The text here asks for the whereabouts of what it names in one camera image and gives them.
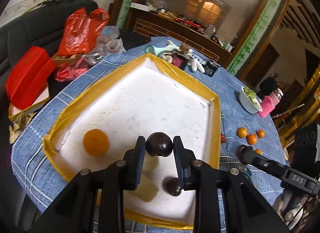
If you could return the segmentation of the white gloved right hand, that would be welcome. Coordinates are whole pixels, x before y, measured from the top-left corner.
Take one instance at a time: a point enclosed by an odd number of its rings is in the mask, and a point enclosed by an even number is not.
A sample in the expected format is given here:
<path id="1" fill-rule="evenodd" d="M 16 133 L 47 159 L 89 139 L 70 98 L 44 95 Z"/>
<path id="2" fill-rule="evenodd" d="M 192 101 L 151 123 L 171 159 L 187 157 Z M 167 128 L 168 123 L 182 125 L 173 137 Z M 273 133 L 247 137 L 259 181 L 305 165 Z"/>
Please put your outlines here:
<path id="1" fill-rule="evenodd" d="M 300 232 L 317 207 L 317 197 L 297 196 L 284 189 L 272 207 L 291 232 Z"/>

